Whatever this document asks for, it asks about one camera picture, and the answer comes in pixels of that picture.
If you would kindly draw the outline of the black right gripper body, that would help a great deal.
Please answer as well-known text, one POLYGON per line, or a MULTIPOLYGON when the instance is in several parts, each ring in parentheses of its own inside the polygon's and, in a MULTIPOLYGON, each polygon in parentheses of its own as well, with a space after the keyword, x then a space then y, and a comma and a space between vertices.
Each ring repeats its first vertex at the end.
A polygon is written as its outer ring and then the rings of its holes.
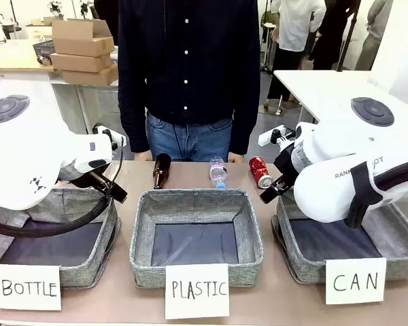
POLYGON ((292 163, 291 156, 293 149, 293 145, 287 146, 280 152, 274 161, 275 167, 281 173, 281 176, 277 179, 278 183, 283 183, 284 185, 294 185, 296 178, 299 175, 292 163))

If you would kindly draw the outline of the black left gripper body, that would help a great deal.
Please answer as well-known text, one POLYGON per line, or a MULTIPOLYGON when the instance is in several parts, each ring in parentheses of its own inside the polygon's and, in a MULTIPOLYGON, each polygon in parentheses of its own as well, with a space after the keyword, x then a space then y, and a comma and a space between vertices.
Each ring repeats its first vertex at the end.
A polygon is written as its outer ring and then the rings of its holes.
POLYGON ((115 201, 123 203, 126 200, 127 192, 120 187, 115 181, 111 181, 107 177, 97 172, 90 171, 88 173, 90 186, 101 192, 103 195, 110 196, 115 201))

